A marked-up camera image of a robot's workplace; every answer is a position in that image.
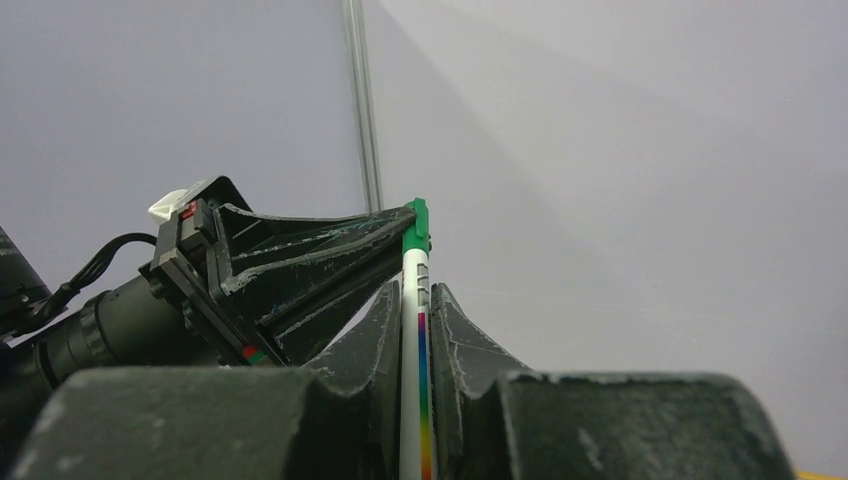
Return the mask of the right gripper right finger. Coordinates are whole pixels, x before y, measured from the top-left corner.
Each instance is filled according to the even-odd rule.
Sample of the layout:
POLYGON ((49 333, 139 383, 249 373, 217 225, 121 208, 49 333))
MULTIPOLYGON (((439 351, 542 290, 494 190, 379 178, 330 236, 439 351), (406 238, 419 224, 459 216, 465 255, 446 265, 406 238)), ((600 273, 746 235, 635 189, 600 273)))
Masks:
POLYGON ((790 479, 765 409, 715 373, 541 372, 432 293, 444 479, 790 479))

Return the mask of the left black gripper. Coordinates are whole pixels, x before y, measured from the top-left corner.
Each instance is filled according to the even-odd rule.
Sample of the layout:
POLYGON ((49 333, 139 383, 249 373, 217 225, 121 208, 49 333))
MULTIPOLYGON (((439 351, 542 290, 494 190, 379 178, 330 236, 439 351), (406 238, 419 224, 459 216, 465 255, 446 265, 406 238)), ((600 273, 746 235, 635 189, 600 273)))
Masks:
POLYGON ((182 189, 200 193, 158 226, 140 272, 228 367, 299 366, 318 355, 400 272, 415 219, 406 206, 340 218, 259 214, 227 176, 182 189), (227 299, 278 300, 259 327, 227 299))

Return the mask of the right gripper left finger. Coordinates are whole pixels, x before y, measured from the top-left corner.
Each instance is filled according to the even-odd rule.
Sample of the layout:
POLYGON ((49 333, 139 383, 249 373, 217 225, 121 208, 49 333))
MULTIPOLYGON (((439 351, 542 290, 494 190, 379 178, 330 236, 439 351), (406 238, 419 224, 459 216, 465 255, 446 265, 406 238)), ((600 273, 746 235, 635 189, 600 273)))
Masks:
POLYGON ((400 287, 292 367, 99 368, 36 417, 13 479, 391 479, 400 287))

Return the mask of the green marker cap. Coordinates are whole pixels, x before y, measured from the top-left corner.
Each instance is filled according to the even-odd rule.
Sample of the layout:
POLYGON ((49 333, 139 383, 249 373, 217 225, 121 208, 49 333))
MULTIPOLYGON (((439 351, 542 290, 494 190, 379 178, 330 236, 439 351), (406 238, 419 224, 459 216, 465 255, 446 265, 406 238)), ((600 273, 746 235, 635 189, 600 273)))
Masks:
POLYGON ((431 251, 431 235, 429 222, 429 208, 426 200, 416 197, 405 204, 415 213, 414 223, 404 232, 402 240, 402 252, 406 254, 410 250, 420 250, 425 254, 431 251))

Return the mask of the yellow framed whiteboard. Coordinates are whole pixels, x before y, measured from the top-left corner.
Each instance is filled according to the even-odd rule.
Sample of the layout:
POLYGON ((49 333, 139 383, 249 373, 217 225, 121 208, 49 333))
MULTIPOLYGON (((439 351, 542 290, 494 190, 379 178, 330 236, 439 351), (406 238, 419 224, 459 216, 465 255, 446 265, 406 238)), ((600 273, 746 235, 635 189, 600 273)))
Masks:
POLYGON ((797 480, 847 480, 846 477, 828 475, 809 471, 796 471, 795 478, 797 480))

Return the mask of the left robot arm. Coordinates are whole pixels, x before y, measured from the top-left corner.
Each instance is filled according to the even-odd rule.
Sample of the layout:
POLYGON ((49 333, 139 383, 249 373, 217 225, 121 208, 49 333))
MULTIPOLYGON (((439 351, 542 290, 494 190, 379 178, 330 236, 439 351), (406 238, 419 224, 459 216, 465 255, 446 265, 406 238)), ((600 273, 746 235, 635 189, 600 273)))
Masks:
POLYGON ((254 212, 226 176, 150 210, 49 289, 1 238, 1 466, 72 374, 115 366, 300 366, 402 267, 413 205, 341 218, 254 212))

